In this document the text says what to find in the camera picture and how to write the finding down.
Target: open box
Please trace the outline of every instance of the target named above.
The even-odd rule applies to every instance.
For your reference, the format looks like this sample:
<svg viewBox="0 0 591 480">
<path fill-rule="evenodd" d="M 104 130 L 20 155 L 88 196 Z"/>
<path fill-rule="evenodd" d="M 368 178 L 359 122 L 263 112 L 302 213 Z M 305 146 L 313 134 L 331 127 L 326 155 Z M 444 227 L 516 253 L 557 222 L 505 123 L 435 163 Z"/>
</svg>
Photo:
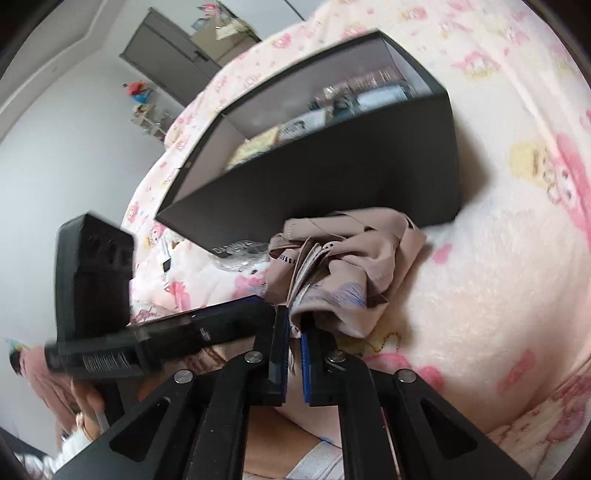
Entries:
<svg viewBox="0 0 591 480">
<path fill-rule="evenodd" d="M 225 171 L 244 142 L 309 109 L 326 86 L 394 64 L 415 96 L 335 121 Z M 221 257 L 268 242 L 288 218 L 391 207 L 419 227 L 460 207 L 447 92 L 381 32 L 354 38 L 279 72 L 222 110 L 180 168 L 156 220 Z"/>
</svg>

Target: cartoon print blanket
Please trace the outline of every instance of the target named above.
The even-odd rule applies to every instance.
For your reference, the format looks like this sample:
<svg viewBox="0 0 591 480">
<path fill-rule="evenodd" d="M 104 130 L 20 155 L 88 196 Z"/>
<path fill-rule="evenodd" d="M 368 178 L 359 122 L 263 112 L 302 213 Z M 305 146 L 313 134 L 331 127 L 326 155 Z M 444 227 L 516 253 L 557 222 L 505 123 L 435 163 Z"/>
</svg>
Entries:
<svg viewBox="0 0 591 480">
<path fill-rule="evenodd" d="M 373 368 L 414 368 L 532 475 L 549 479 L 589 422 L 591 92 L 551 29 L 518 0 L 332 0 L 223 68 L 168 132 L 123 222 L 138 240 L 135 320 L 258 291 L 265 264 L 222 271 L 154 214 L 228 102 L 374 28 L 448 90 L 464 205 L 453 223 L 424 230 L 427 246 L 390 299 L 388 321 L 346 347 Z M 161 241 L 171 256 L 166 275 Z M 192 362 L 203 371 L 223 359 L 211 350 Z M 286 415 L 335 434 L 305 412 Z"/>
</svg>

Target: crumpled fabric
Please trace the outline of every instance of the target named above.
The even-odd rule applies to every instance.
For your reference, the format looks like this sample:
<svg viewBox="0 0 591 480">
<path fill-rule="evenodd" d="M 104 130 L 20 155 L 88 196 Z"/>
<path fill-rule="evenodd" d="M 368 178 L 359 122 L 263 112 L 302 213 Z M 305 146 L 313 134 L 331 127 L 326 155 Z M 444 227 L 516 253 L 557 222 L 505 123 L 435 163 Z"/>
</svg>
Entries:
<svg viewBox="0 0 591 480">
<path fill-rule="evenodd" d="M 269 243 L 265 299 L 287 303 L 295 324 L 315 312 L 319 326 L 364 338 L 389 305 L 384 294 L 395 293 L 425 240 L 406 215 L 389 208 L 290 219 Z M 322 245 L 316 265 L 306 266 L 314 245 Z M 307 282 L 297 284 L 306 269 Z"/>
</svg>

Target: gray door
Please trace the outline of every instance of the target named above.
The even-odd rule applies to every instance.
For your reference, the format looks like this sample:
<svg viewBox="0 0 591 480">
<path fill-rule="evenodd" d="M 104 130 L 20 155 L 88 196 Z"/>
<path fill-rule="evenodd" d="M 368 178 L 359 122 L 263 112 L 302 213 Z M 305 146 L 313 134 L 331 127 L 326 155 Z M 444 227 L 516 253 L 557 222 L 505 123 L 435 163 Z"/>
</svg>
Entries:
<svg viewBox="0 0 591 480">
<path fill-rule="evenodd" d="M 219 70 L 187 34 L 154 11 L 121 57 L 182 105 L 192 102 Z"/>
</svg>

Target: clear plastic bag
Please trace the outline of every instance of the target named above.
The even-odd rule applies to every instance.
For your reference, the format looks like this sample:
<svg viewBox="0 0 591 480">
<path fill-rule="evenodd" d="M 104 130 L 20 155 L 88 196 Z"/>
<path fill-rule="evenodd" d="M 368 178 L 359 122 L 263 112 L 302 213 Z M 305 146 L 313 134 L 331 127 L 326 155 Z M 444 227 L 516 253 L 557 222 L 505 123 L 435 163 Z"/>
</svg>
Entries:
<svg viewBox="0 0 591 480">
<path fill-rule="evenodd" d="M 219 255 L 211 255 L 214 264 L 229 272 L 241 272 L 270 260 L 268 244 L 242 240 L 226 245 Z"/>
</svg>

